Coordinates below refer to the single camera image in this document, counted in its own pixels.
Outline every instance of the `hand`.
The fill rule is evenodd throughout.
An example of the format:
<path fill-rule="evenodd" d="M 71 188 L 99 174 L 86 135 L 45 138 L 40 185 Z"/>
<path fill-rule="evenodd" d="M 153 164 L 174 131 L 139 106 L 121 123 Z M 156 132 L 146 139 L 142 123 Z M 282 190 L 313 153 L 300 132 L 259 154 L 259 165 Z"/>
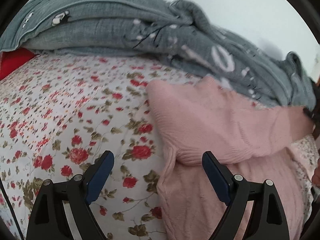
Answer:
<path fill-rule="evenodd" d="M 320 186 L 320 159 L 318 160 L 318 167 L 315 169 L 315 173 L 312 176 L 312 183 Z"/>

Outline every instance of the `white wall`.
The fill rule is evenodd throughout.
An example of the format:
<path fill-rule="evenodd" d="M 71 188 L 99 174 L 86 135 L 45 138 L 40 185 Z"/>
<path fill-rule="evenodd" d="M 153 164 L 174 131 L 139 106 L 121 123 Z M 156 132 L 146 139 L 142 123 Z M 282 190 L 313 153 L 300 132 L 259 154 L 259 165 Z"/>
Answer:
<path fill-rule="evenodd" d="M 310 29 L 286 0 L 193 0 L 206 12 L 212 23 L 232 30 L 277 59 L 289 51 L 301 57 L 314 80 L 319 45 Z"/>

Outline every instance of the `floral bedsheet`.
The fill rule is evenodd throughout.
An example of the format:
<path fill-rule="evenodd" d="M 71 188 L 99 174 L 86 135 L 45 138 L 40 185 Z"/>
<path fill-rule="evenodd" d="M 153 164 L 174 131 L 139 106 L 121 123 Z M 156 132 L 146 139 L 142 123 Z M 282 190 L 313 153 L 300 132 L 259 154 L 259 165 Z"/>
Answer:
<path fill-rule="evenodd" d="M 41 55 L 0 82 L 0 176 L 24 235 L 43 180 L 69 180 L 110 150 L 112 174 L 90 206 L 107 239 L 166 239 L 156 190 L 164 159 L 145 92 L 153 79 L 199 80 L 147 58 Z M 295 147 L 316 165 L 312 136 Z M 311 184 L 297 175 L 307 215 Z M 19 238 L 1 192 L 0 216 Z"/>

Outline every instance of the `black cable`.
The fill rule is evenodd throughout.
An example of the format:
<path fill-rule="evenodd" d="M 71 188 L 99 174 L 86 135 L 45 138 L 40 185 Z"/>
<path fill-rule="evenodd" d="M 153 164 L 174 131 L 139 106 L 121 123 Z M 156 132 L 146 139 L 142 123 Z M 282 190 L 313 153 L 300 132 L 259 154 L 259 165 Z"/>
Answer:
<path fill-rule="evenodd" d="M 7 195 L 6 191 L 4 190 L 4 186 L 3 186 L 3 184 L 2 184 L 2 180 L 1 180 L 1 179 L 0 179 L 0 189 L 1 189 L 1 191 L 2 191 L 2 194 L 3 194 L 3 196 L 4 196 L 5 201 L 7 202 L 7 205 L 8 205 L 8 207 L 9 207 L 9 209 L 10 209 L 10 212 L 11 212 L 11 215 L 12 215 L 12 217 L 13 217 L 14 223 L 16 224 L 16 227 L 17 227 L 17 229 L 18 229 L 20 238 L 21 238 L 21 240 L 24 240 L 24 236 L 23 236 L 22 231 L 21 231 L 21 228 L 20 228 L 20 226 L 19 226 L 19 223 L 18 223 L 16 214 L 14 213 L 14 210 L 13 210 L 13 208 L 12 208 L 12 205 L 11 205 L 11 203 L 10 203 L 10 200 L 9 200 L 9 198 L 8 198 L 8 195 Z"/>

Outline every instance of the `blue gripper pad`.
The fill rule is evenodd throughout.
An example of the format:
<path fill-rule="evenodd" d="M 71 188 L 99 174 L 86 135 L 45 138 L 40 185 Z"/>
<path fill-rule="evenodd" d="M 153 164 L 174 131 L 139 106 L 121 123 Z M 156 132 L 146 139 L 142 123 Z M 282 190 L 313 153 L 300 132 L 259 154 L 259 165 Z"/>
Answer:
<path fill-rule="evenodd" d="M 217 197 L 221 202 L 224 202 L 228 206 L 231 202 L 229 184 L 207 152 L 202 155 L 202 167 L 204 168 Z"/>
<path fill-rule="evenodd" d="M 108 152 L 103 162 L 98 167 L 92 179 L 87 184 L 87 196 L 85 198 L 88 205 L 96 201 L 100 192 L 109 177 L 109 174 L 115 164 L 115 157 L 112 152 Z"/>

